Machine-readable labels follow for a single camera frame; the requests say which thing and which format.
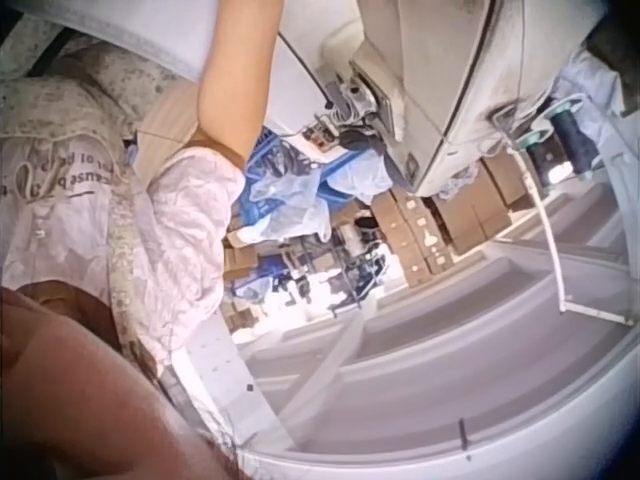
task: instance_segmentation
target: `thread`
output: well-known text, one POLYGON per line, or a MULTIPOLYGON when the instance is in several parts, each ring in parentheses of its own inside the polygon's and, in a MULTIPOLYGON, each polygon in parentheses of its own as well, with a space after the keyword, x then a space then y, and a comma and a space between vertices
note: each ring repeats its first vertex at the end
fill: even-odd
POLYGON ((569 108, 561 110, 550 116, 549 121, 573 166, 573 172, 576 175, 590 172, 600 152, 593 140, 580 130, 573 112, 569 108))

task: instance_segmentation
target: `metal rod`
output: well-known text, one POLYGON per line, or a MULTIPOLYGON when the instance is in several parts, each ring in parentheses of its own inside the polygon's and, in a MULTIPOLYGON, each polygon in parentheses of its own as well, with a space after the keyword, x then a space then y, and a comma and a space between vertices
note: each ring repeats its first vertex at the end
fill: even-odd
POLYGON ((565 307, 568 312, 580 313, 582 315, 599 318, 600 320, 607 320, 609 322, 620 323, 629 327, 632 327, 634 325, 633 320, 631 320, 630 318, 626 318, 615 313, 603 312, 602 310, 586 307, 577 303, 565 302, 565 307))
POLYGON ((551 262, 553 264, 553 273, 556 279, 556 285, 558 290, 558 308, 560 312, 565 313, 566 311, 571 311, 574 313, 579 313, 581 315, 586 315, 586 316, 598 318, 601 320, 620 323, 622 325, 627 325, 627 326, 633 326, 635 322, 631 318, 625 318, 622 315, 605 312, 602 310, 598 310, 595 308, 591 308, 584 305, 579 305, 574 302, 567 301, 564 277, 562 274, 562 266, 560 264, 560 254, 558 253, 558 246, 556 244, 555 237, 553 236, 553 229, 551 228, 551 222, 549 221, 547 210, 544 208, 544 204, 542 203, 542 199, 540 198, 540 194, 538 193, 538 188, 535 182, 533 181, 531 172, 529 171, 529 168, 527 167, 527 164, 524 161, 522 154, 518 150, 515 144, 516 143, 515 140, 511 137, 511 134, 509 133, 509 131, 506 128, 504 128, 500 122, 500 116, 504 115, 506 112, 508 112, 508 109, 504 109, 501 112, 494 114, 491 118, 491 123, 500 132, 500 135, 502 136, 503 141, 509 147, 508 152, 511 154, 511 156, 515 160, 516 164, 518 165, 518 168, 520 168, 524 185, 527 188, 527 192, 529 193, 529 196, 533 200, 535 208, 538 211, 538 215, 540 216, 542 228, 544 230, 545 237, 549 245, 551 262))
POLYGON ((549 244, 549 254, 551 255, 553 273, 556 278, 556 286, 558 290, 558 308, 560 309, 560 313, 564 313, 566 311, 566 292, 564 278, 562 275, 562 266, 560 265, 560 255, 558 253, 556 240, 553 236, 553 229, 551 228, 551 222, 549 221, 547 210, 544 208, 544 204, 542 203, 542 199, 540 198, 540 194, 538 193, 538 187, 533 181, 531 172, 529 171, 529 168, 524 161, 522 154, 518 151, 515 140, 511 137, 511 134, 501 125, 499 121, 499 114, 493 116, 492 123, 500 132, 503 141, 506 143, 506 145, 508 145, 508 152, 513 157, 516 165, 518 165, 520 173, 522 174, 522 181, 527 189, 527 192, 529 193, 529 196, 533 200, 535 208, 538 211, 538 215, 540 216, 542 229, 544 230, 544 235, 547 239, 547 243, 549 244))

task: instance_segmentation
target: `clear plastic bag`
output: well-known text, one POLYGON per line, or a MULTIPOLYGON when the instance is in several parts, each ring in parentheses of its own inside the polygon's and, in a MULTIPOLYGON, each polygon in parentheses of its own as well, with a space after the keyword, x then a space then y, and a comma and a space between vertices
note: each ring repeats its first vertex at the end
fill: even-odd
POLYGON ((262 178, 251 187, 249 200, 281 200, 289 205, 311 207, 320 186, 322 170, 310 158, 282 142, 259 160, 262 178))
POLYGON ((478 171, 478 162, 475 162, 461 172, 456 173, 453 177, 447 180, 447 183, 445 183, 437 193, 438 198, 445 202, 451 200, 460 190, 462 190, 463 187, 475 182, 476 177, 478 176, 478 171))
POLYGON ((317 233, 323 242, 331 238, 331 220, 326 200, 316 198, 311 208, 283 205, 269 217, 261 240, 283 240, 317 233))
POLYGON ((287 173, 280 178, 267 174, 251 187, 249 200, 260 202, 273 199, 281 200, 287 205, 312 207, 320 186, 321 174, 320 169, 314 169, 308 175, 301 176, 287 173))
POLYGON ((253 305, 260 305, 271 291, 272 285, 273 279, 270 277, 258 278, 236 289, 235 296, 253 305))
POLYGON ((367 150, 336 173, 327 178, 329 186, 348 193, 371 205, 373 197, 393 186, 387 173, 384 158, 373 150, 367 150))

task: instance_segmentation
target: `pink fabric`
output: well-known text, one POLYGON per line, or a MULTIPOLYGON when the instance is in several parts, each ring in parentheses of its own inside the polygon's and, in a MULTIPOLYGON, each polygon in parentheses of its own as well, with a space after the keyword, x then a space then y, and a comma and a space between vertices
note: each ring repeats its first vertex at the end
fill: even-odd
MULTIPOLYGON (((3 285, 19 288, 59 280, 108 304, 106 242, 112 168, 106 151, 87 137, 57 145, 51 156, 75 161, 66 162, 56 174, 52 195, 27 202, 15 187, 17 167, 30 163, 32 181, 42 183, 47 171, 41 168, 41 159, 51 156, 17 141, 3 145, 3 153, 10 156, 3 159, 5 195, 0 213, 3 220, 11 219, 2 222, 3 236, 9 238, 1 252, 3 285), (88 158, 92 161, 81 161, 88 158)), ((134 217, 140 233, 134 247, 135 294, 145 309, 144 320, 135 329, 161 362, 168 352, 184 345, 220 304, 221 240, 231 205, 243 187, 242 172, 227 159, 194 147, 178 152, 147 191, 135 194, 134 217)))

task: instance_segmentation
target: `cable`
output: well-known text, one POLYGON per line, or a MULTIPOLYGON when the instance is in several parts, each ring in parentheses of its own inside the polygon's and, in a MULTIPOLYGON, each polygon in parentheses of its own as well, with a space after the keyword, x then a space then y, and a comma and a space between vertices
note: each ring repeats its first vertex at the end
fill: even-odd
POLYGON ((22 20, 23 13, 4 5, 0 6, 0 46, 22 20))
POLYGON ((298 60, 300 65, 302 65, 302 68, 304 68, 304 70, 307 72, 307 75, 309 75, 309 77, 311 77, 311 80, 313 80, 313 83, 316 84, 316 87, 318 87, 318 90, 320 90, 320 92, 322 92, 322 96, 327 101, 327 106, 325 106, 325 108, 331 108, 331 106, 333 106, 333 102, 331 101, 331 98, 329 97, 329 94, 327 93, 327 91, 324 89, 324 87, 320 83, 320 80, 318 80, 318 78, 311 71, 311 69, 309 68, 307 63, 302 59, 300 54, 298 54, 298 52, 293 48, 291 43, 289 43, 289 40, 287 40, 287 38, 284 36, 284 34, 282 32, 280 32, 280 31, 278 32, 278 37, 280 37, 280 39, 282 40, 282 43, 284 43, 287 46, 287 48, 289 49, 291 54, 294 57, 296 57, 296 60, 298 60))
POLYGON ((522 14, 520 15, 520 20, 522 23, 522 34, 520 35, 520 73, 518 75, 518 86, 516 89, 516 109, 513 114, 513 121, 511 124, 511 128, 515 126, 516 118, 518 118, 518 101, 520 100, 520 93, 522 93, 522 79, 524 77, 524 50, 525 50, 525 40, 527 35, 527 20, 525 18, 526 15, 526 3, 525 0, 520 0, 520 5, 522 6, 522 14))
POLYGON ((41 77, 44 75, 49 66, 51 66, 53 61, 58 57, 58 54, 76 33, 77 32, 71 28, 63 28, 35 61, 29 73, 27 73, 27 77, 41 77))

